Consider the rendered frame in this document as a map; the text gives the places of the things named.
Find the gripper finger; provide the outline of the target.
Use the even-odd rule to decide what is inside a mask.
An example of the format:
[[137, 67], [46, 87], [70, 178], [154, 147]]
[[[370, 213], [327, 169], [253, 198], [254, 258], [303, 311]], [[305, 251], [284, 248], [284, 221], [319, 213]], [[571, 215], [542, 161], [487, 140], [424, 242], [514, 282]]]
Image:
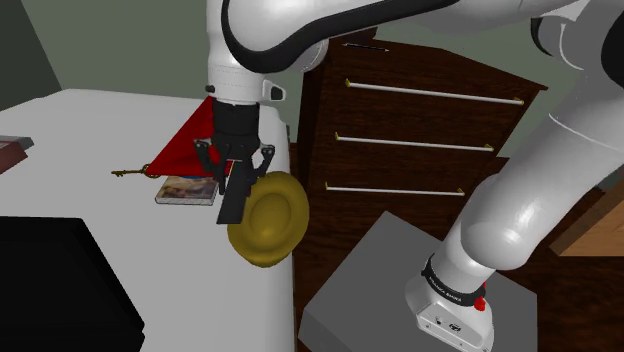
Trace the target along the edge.
[[264, 177], [275, 154], [273, 145], [261, 144], [260, 151], [263, 161], [255, 168], [252, 162], [253, 152], [244, 145], [227, 146], [223, 156], [225, 160], [234, 160], [234, 167], [230, 171], [227, 181], [223, 181], [220, 188], [223, 200], [218, 224], [240, 224], [243, 218], [245, 202], [251, 193], [251, 187], [258, 178]]
[[194, 149], [200, 161], [202, 169], [210, 173], [218, 183], [218, 192], [224, 196], [226, 193], [226, 166], [227, 160], [220, 156], [211, 139], [196, 139]]

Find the grey robot stand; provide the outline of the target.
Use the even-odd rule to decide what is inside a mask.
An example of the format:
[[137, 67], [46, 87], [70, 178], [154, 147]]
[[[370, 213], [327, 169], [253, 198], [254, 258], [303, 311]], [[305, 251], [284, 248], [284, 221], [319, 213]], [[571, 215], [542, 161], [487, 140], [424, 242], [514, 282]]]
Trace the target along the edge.
[[526, 255], [439, 241], [384, 212], [305, 307], [311, 352], [538, 352], [537, 296], [496, 273]]

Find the golden key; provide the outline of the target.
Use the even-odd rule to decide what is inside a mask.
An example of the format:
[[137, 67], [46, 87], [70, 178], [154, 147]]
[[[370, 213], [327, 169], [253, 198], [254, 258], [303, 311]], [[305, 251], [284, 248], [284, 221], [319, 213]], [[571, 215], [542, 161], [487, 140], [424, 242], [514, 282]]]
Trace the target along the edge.
[[140, 169], [114, 170], [114, 171], [111, 171], [111, 174], [115, 175], [116, 177], [123, 177], [123, 176], [128, 175], [128, 174], [142, 174], [142, 175], [146, 175], [146, 171], [147, 171], [147, 168], [149, 166], [150, 166], [150, 164], [144, 164]]

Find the dark red and grey book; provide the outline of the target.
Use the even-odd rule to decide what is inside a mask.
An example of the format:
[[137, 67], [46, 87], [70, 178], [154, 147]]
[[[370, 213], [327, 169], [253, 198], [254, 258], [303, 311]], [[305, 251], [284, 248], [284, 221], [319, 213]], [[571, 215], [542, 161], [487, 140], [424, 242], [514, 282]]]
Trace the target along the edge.
[[33, 145], [30, 137], [0, 135], [0, 174], [25, 160], [26, 151]]

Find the black box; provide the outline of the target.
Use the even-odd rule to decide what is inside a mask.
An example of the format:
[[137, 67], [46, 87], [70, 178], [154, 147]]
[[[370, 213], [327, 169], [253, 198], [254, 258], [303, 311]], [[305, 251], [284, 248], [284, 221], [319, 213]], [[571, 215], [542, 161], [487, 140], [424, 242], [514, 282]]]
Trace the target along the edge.
[[0, 352], [140, 352], [144, 327], [82, 219], [0, 216]]

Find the red triangular cloth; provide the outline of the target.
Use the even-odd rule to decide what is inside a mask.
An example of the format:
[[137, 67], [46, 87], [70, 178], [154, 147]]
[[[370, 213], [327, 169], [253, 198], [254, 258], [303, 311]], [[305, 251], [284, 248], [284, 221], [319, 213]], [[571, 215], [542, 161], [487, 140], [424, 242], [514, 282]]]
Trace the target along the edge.
[[210, 177], [195, 151], [196, 139], [214, 134], [213, 97], [207, 97], [146, 169], [148, 175]]

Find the dark brown chest of drawers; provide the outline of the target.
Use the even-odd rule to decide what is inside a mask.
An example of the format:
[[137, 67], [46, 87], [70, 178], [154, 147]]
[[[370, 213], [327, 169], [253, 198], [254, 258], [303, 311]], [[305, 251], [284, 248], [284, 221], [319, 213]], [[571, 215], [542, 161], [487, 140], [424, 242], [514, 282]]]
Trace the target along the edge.
[[297, 172], [311, 217], [297, 307], [384, 212], [443, 238], [542, 89], [439, 48], [333, 39], [303, 80]]

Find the yellow bowl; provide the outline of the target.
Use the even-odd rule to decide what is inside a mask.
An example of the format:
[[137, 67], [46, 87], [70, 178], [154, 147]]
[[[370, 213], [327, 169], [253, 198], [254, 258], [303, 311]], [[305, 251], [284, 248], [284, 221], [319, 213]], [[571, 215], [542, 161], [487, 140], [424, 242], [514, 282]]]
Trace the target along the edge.
[[239, 224], [227, 227], [233, 249], [254, 266], [268, 268], [285, 259], [303, 239], [310, 207], [300, 182], [273, 171], [251, 187]]

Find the light wooden furniture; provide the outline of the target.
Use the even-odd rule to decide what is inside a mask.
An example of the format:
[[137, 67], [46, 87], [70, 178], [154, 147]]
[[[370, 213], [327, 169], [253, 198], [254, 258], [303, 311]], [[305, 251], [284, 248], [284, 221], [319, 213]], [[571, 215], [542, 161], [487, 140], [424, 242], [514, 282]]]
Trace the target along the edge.
[[558, 256], [624, 257], [624, 178], [553, 243]]

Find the white table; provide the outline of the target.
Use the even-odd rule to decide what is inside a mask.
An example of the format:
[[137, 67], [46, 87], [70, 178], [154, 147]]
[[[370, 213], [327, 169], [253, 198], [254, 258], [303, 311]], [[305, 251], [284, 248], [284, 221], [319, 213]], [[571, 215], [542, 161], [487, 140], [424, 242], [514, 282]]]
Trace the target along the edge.
[[160, 205], [151, 162], [195, 99], [68, 89], [0, 112], [28, 157], [0, 175], [0, 215], [82, 219], [145, 323], [141, 352], [294, 352], [293, 266], [230, 245], [219, 208]]

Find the book with picture cover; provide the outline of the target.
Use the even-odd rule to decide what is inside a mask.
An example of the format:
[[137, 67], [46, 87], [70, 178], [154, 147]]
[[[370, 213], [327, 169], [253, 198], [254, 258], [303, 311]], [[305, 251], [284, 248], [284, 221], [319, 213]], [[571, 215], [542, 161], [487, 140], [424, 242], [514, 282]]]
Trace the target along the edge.
[[169, 176], [155, 196], [157, 204], [211, 206], [218, 183], [211, 177]]

